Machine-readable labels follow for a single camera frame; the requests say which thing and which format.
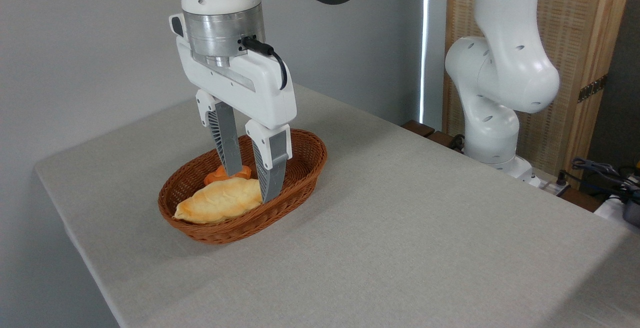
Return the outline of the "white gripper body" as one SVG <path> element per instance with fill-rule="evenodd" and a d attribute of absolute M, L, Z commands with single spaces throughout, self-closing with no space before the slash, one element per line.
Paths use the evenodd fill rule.
<path fill-rule="evenodd" d="M 297 103 L 293 83 L 282 86 L 279 63 L 253 51 L 231 57 L 228 68 L 209 65 L 193 57 L 188 42 L 179 36 L 176 45 L 183 70 L 191 83 L 210 93 L 268 129 L 294 120 Z"/>

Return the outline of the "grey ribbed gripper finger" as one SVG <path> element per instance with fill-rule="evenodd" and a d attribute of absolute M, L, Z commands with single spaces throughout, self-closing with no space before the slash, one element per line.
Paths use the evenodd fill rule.
<path fill-rule="evenodd" d="M 226 174 L 239 173 L 243 164 L 233 107 L 203 89 L 195 97 L 202 125 L 210 129 Z"/>
<path fill-rule="evenodd" d="M 268 129 L 249 120 L 245 127 L 253 143 L 262 202 L 267 203 L 281 193 L 287 161 L 293 156 L 290 125 Z"/>

